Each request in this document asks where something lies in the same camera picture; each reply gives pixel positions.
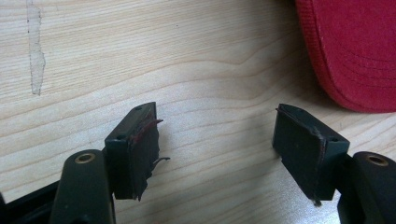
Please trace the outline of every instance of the metal ring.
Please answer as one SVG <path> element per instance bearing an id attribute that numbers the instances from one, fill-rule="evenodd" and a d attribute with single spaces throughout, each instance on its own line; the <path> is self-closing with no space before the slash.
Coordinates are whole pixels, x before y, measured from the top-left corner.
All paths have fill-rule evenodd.
<path id="1" fill-rule="evenodd" d="M 76 157 L 75 162 L 78 164 L 87 163 L 93 161 L 95 159 L 95 154 L 93 153 L 84 153 Z"/>
<path id="2" fill-rule="evenodd" d="M 373 163 L 375 165 L 379 166 L 388 166 L 388 162 L 384 160 L 383 158 L 376 156 L 376 155 L 367 155 L 366 160 L 369 161 L 370 163 Z"/>

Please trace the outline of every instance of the white mark on table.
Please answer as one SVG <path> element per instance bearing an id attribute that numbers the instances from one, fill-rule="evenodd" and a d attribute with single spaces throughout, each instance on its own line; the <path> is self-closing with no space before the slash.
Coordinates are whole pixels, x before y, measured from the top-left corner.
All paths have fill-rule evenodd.
<path id="1" fill-rule="evenodd" d="M 40 45 L 41 11 L 33 4 L 33 0 L 26 0 L 26 9 L 32 94 L 39 95 L 43 84 L 44 67 L 46 66 L 46 60 Z"/>

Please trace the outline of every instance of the cap brim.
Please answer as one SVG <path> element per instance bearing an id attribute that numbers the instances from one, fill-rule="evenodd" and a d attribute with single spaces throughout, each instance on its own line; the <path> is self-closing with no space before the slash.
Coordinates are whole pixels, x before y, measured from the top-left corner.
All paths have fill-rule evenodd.
<path id="1" fill-rule="evenodd" d="M 396 111 L 396 6 L 387 0 L 297 0 L 318 81 L 339 105 Z"/>

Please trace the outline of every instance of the black plastic part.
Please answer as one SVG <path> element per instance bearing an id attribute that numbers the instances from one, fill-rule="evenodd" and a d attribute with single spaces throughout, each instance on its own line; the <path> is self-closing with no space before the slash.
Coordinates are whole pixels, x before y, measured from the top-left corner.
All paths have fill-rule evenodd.
<path id="1" fill-rule="evenodd" d="M 0 223 L 48 223 L 58 181 L 11 203 L 1 199 Z"/>
<path id="2" fill-rule="evenodd" d="M 364 223 L 365 219 L 365 214 L 352 178 L 353 161 L 347 155 L 346 159 L 336 168 L 337 176 L 334 180 L 334 185 L 341 193 L 337 210 L 342 224 Z"/>
<path id="3" fill-rule="evenodd" d="M 84 150 L 64 163 L 50 224 L 115 223 L 114 204 L 100 150 Z"/>
<path id="4" fill-rule="evenodd" d="M 353 156 L 351 178 L 365 223 L 395 223 L 396 162 L 373 152 L 358 152 Z"/>
<path id="5" fill-rule="evenodd" d="M 106 138 L 104 153 L 116 199 L 138 199 L 159 159 L 155 103 L 132 109 Z"/>
<path id="6" fill-rule="evenodd" d="M 306 197 L 317 203 L 332 199 L 335 167 L 349 148 L 343 136 L 301 108 L 281 104 L 273 147 Z"/>

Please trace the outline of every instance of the wood grain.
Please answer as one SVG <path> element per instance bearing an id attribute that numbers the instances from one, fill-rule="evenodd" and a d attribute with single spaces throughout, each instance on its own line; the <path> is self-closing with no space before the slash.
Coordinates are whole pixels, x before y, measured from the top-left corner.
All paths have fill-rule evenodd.
<path id="1" fill-rule="evenodd" d="M 275 108 L 300 106 L 396 159 L 396 116 L 347 111 L 320 89 L 291 1 L 55 1 L 40 9 L 46 60 L 32 94 L 26 2 L 0 3 L 0 190 L 7 202 L 102 148 L 134 106 L 156 101 L 163 156 L 118 223 L 339 223 L 315 208 L 271 147 Z"/>

